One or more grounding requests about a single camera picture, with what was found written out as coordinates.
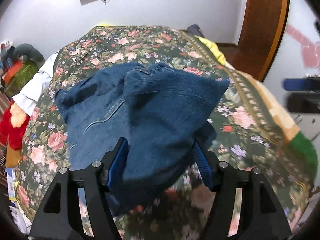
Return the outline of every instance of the bottle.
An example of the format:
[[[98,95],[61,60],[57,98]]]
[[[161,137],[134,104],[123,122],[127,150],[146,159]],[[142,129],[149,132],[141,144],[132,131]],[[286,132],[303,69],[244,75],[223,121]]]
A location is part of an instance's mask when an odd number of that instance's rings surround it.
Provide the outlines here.
[[[0,52],[0,58],[2,58],[6,54],[7,50],[5,48],[5,44],[1,43],[1,52]]]

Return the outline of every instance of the black gripper frame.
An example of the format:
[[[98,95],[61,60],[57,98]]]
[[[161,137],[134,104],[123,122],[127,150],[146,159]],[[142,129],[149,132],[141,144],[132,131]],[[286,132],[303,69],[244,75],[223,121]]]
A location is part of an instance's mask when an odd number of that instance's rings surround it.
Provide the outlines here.
[[[82,170],[59,170],[36,213],[31,239],[121,240],[105,197],[108,188],[104,185],[124,140],[120,138],[114,150],[104,155],[100,166],[99,162],[93,162]],[[212,168],[212,180],[218,182],[211,189],[216,196],[200,239],[283,240],[289,237],[287,218],[262,172],[257,168],[251,171],[234,169],[207,151],[200,139],[197,138],[197,142]],[[84,188],[94,238],[83,231],[78,188]],[[243,189],[240,222],[237,234],[228,237],[237,188]]]
[[[108,176],[108,169],[124,140],[120,138],[100,162],[93,162],[82,170],[61,168],[58,171],[37,210],[29,236],[33,239],[122,240],[110,213],[105,196],[108,189],[101,184],[101,177]],[[83,230],[78,188],[84,188],[94,238]]]
[[[259,168],[244,171],[220,162],[215,153],[207,151],[201,139],[196,141],[212,168],[212,180],[220,183],[212,209],[200,240],[283,240],[291,235],[283,208]],[[242,204],[237,234],[228,237],[236,189],[242,188]]]

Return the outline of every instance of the floral bedspread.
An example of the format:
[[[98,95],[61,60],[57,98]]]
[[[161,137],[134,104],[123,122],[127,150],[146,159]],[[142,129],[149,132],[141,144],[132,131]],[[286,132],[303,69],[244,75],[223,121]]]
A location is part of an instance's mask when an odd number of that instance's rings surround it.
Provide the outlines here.
[[[217,131],[209,150],[236,168],[259,167],[291,226],[296,224],[313,177],[289,151],[282,130],[274,124],[255,88],[237,71],[220,65],[198,38],[160,26],[95,27],[61,49],[54,77],[31,116],[23,159],[16,171],[17,199],[31,221],[59,168],[72,167],[67,127],[54,102],[56,90],[69,89],[100,68],[131,61],[143,65],[164,61],[207,78],[229,78],[230,87],[208,118]],[[203,186],[198,168],[193,165],[152,206],[138,206],[114,220],[123,239],[197,239],[214,196]],[[80,206],[85,233],[92,235],[86,206]],[[240,206],[241,189],[237,190],[230,235],[236,233]]]

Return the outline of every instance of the clothing pile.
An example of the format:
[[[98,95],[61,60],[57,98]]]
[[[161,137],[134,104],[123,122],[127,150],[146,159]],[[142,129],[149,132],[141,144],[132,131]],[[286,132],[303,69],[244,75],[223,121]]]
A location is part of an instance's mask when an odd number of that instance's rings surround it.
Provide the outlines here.
[[[159,62],[99,70],[70,90],[56,92],[68,129],[74,170],[101,160],[120,137],[129,142],[122,176],[106,194],[113,215],[148,205],[194,163],[196,136],[229,86]]]

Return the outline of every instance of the white sheet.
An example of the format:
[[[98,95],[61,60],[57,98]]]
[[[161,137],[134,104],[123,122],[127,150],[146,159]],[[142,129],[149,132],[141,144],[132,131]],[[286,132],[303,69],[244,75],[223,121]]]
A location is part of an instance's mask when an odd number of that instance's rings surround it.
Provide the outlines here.
[[[44,93],[53,77],[53,64],[58,56],[58,51],[52,54],[43,64],[33,78],[22,88],[18,95],[12,97],[17,105],[31,116],[33,110]]]

